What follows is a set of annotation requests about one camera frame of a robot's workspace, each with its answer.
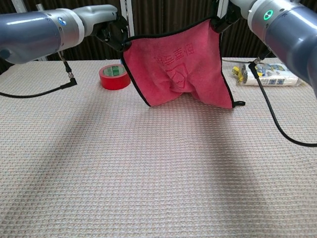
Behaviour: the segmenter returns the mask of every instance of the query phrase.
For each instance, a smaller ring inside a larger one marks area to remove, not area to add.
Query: tape roll
[[[107,90],[119,90],[130,84],[130,77],[121,64],[112,64],[99,70],[101,85]]]

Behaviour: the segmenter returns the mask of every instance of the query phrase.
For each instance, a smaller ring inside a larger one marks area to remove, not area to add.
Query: pink towel
[[[235,103],[222,74],[219,34],[204,20],[165,36],[136,36],[122,62],[134,86],[149,106],[183,93],[205,104],[231,109]]]

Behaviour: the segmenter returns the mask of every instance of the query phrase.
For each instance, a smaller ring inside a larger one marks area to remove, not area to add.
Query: beige tablecloth
[[[98,71],[114,62],[71,61],[78,86],[0,97],[0,237],[317,237],[317,149],[282,137],[234,64],[224,75],[247,105],[224,110],[106,91]],[[0,92],[67,81],[61,62],[31,62],[1,75]],[[313,90],[266,90],[285,131],[317,142]]]

